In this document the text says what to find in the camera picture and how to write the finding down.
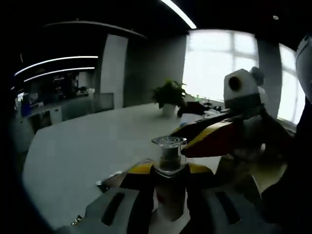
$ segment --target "green plant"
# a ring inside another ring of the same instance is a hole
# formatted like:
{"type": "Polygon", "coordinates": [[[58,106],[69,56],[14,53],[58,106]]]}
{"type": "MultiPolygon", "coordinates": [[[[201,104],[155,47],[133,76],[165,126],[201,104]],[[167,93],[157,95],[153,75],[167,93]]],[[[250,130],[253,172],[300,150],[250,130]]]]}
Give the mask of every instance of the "green plant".
{"type": "Polygon", "coordinates": [[[153,90],[152,98],[155,103],[159,104],[161,109],[165,104],[172,104],[181,107],[184,104],[185,90],[182,88],[183,83],[168,80],[162,87],[153,90]]]}

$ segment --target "white flower pot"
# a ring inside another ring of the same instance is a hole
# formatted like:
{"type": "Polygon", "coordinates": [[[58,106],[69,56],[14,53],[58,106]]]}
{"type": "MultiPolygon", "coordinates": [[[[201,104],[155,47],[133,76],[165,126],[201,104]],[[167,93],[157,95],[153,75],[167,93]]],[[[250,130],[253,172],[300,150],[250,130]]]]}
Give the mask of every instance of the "white flower pot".
{"type": "Polygon", "coordinates": [[[172,118],[175,115],[176,106],[172,104],[165,104],[162,108],[162,114],[165,117],[172,118]]]}

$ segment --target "potted plant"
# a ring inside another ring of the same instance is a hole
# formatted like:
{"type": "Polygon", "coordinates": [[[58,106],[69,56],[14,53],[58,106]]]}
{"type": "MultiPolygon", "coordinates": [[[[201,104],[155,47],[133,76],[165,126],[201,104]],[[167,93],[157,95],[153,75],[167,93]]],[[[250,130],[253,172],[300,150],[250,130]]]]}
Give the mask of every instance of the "potted plant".
{"type": "Polygon", "coordinates": [[[159,104],[162,112],[166,117],[172,117],[175,113],[176,106],[181,107],[184,104],[185,90],[182,88],[183,83],[168,80],[162,87],[153,90],[153,99],[159,104]]]}

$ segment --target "gray wall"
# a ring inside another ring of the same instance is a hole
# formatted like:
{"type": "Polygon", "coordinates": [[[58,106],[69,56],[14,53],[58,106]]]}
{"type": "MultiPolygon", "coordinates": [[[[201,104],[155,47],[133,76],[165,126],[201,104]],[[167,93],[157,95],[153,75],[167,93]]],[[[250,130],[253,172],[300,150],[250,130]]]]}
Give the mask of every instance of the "gray wall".
{"type": "Polygon", "coordinates": [[[129,40],[124,83],[124,106],[153,102],[152,90],[166,79],[182,82],[186,36],[129,40]]]}
{"type": "Polygon", "coordinates": [[[257,39],[259,68],[264,72],[263,88],[268,95],[267,111],[277,117],[282,92],[282,63],[277,42],[257,39]]]}

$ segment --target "table surface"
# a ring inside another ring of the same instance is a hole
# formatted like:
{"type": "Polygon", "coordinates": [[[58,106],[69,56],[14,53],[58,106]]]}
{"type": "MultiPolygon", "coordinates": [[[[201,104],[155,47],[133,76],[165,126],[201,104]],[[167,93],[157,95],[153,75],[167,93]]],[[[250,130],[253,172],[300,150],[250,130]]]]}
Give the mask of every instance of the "table surface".
{"type": "MultiPolygon", "coordinates": [[[[164,118],[156,104],[75,118],[37,131],[23,182],[52,228],[69,225],[101,195],[96,181],[159,154],[151,142],[170,134],[179,118],[164,118]]],[[[194,159],[215,172],[219,158],[194,159]]]]}

